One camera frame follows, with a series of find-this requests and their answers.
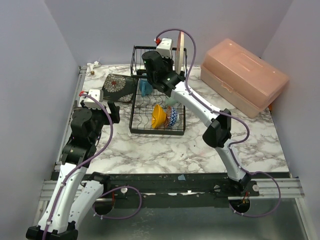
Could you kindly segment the pink beige round plate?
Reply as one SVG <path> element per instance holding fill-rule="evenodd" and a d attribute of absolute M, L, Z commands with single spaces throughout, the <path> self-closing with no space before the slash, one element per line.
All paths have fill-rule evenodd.
<path fill-rule="evenodd" d="M 183 66 L 185 34 L 180 31 L 177 38 L 177 46 L 175 50 L 174 70 L 179 75 Z"/>

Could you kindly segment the black patterned square plate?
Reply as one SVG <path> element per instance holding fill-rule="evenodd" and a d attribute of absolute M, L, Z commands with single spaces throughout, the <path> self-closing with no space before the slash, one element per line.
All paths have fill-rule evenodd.
<path fill-rule="evenodd" d="M 119 103 L 131 103 L 136 92 L 137 80 L 131 76 L 108 74 L 101 88 L 103 99 Z"/>

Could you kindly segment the blue floral mug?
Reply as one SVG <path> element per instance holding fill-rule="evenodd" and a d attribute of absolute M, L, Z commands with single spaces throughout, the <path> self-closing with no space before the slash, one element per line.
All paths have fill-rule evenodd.
<path fill-rule="evenodd" d="M 147 79 L 141 78 L 139 80 L 139 90 L 141 92 L 141 96 L 145 97 L 146 95 L 150 95 L 153 92 L 152 85 L 148 82 Z"/>

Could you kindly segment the mint green bowl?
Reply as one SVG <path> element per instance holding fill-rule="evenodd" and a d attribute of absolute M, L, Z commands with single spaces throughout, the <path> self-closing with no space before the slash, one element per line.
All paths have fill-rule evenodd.
<path fill-rule="evenodd" d="M 179 103 L 172 97 L 166 97 L 165 104 L 170 107 L 176 107 Z"/>

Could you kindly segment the yellow bowl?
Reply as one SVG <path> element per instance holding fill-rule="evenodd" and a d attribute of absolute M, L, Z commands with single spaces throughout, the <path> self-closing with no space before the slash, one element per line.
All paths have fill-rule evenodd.
<path fill-rule="evenodd" d="M 152 112 L 151 127 L 153 129 L 156 129 L 162 126 L 165 123 L 165 120 L 166 120 L 165 111 L 159 104 L 156 104 Z"/>

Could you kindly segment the red blue patterned bowl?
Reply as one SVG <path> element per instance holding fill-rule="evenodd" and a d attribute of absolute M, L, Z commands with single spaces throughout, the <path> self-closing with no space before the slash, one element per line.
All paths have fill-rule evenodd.
<path fill-rule="evenodd" d="M 180 118 L 178 111 L 174 107 L 168 106 L 165 113 L 166 113 L 166 118 L 164 121 L 164 127 L 171 128 L 177 123 L 177 121 Z"/>

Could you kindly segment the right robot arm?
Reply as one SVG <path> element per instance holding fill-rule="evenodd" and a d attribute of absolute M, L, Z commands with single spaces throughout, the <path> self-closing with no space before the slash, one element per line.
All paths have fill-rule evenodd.
<path fill-rule="evenodd" d="M 203 97 L 191 90 L 187 78 L 176 73 L 172 64 L 155 50 L 142 54 L 147 80 L 153 88 L 191 110 L 206 126 L 203 141 L 214 148 L 220 156 L 231 185 L 238 191 L 244 191 L 251 180 L 251 175 L 240 164 L 235 144 L 241 141 L 231 140 L 231 119 L 236 119 L 228 109 L 220 110 L 210 106 Z"/>

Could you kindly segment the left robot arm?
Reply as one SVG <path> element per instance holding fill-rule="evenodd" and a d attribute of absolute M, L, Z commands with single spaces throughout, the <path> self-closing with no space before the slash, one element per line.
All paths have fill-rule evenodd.
<path fill-rule="evenodd" d="M 37 225 L 26 232 L 28 240 L 75 240 L 79 226 L 95 200 L 111 188 L 107 174 L 94 172 L 80 195 L 78 188 L 89 168 L 88 159 L 97 151 L 96 143 L 102 128 L 110 123 L 120 122 L 120 108 L 108 101 L 107 116 L 101 108 L 81 107 L 72 114 L 71 135 L 62 149 L 61 166 L 58 179 L 48 206 Z"/>

